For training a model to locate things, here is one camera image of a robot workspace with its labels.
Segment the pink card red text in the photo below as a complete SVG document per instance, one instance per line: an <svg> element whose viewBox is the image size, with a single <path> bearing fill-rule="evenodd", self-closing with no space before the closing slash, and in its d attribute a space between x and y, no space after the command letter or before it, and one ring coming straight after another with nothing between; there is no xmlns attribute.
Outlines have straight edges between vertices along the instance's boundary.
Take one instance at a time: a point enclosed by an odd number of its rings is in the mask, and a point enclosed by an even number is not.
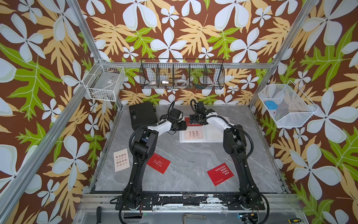
<svg viewBox="0 0 358 224"><path fill-rule="evenodd" d="M183 132L183 140L193 141L193 140L204 140L204 128L202 126L188 127Z"/></svg>

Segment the white photo album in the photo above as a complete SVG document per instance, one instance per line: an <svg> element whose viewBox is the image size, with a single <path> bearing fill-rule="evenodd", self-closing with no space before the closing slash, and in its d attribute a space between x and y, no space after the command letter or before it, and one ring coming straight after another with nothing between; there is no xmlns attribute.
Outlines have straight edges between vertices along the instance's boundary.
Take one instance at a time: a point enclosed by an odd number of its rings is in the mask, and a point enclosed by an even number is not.
<svg viewBox="0 0 358 224"><path fill-rule="evenodd" d="M217 117L209 118L208 125L202 125L204 128L204 140L183 140L183 132L180 131L180 143L223 143L224 130L230 126L223 120Z"/></svg>

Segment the red card cursive script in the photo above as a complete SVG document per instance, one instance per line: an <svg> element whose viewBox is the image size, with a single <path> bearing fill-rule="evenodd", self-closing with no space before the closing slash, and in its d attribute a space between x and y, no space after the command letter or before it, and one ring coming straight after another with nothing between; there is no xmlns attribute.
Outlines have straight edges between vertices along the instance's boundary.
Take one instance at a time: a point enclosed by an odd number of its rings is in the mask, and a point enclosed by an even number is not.
<svg viewBox="0 0 358 224"><path fill-rule="evenodd" d="M170 165L170 161L164 157L154 153L153 156L149 159L147 165L161 174L164 174Z"/></svg>

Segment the red card small text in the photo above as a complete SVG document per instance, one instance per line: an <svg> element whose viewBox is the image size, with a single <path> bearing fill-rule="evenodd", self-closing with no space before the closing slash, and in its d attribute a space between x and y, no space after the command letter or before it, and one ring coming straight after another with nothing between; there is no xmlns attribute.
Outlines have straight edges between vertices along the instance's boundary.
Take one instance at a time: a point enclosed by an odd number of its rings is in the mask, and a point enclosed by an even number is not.
<svg viewBox="0 0 358 224"><path fill-rule="evenodd" d="M218 186L234 176L233 172L226 163L209 170L207 174L214 186Z"/></svg>

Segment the red card white characters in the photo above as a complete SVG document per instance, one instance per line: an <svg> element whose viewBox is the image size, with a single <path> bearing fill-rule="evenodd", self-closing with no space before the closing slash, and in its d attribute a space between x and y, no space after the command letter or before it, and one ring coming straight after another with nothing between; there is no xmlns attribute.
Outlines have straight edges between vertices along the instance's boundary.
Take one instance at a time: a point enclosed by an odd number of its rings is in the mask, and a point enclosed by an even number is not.
<svg viewBox="0 0 358 224"><path fill-rule="evenodd" d="M190 117L185 117L185 122L188 127L201 127L201 124L191 123Z"/></svg>

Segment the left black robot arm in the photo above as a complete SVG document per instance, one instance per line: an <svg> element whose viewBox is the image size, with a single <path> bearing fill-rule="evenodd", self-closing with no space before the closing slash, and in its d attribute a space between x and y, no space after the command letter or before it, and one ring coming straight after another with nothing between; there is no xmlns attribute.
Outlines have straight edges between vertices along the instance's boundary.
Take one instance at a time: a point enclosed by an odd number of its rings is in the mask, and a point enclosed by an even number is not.
<svg viewBox="0 0 358 224"><path fill-rule="evenodd" d="M130 136L129 150L133 165L128 185L117 199L116 210L121 211L123 208L135 210L140 206L145 168L155 153L158 137L169 131L186 130L187 126L182 118L183 112L175 109L172 103L158 123L142 125Z"/></svg>

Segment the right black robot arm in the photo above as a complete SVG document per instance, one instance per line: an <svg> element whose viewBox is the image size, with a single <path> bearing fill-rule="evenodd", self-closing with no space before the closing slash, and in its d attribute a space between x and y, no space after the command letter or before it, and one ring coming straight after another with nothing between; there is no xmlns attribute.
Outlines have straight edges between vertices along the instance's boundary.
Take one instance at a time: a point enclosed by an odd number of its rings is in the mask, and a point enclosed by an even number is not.
<svg viewBox="0 0 358 224"><path fill-rule="evenodd" d="M253 140L241 125L231 124L215 110L207 109L202 102L190 101L194 114L189 116L190 124L212 125L223 135L223 148L231 157L239 178L239 205L245 210L266 209L269 202L261 193L252 177L248 158L254 151Z"/></svg>

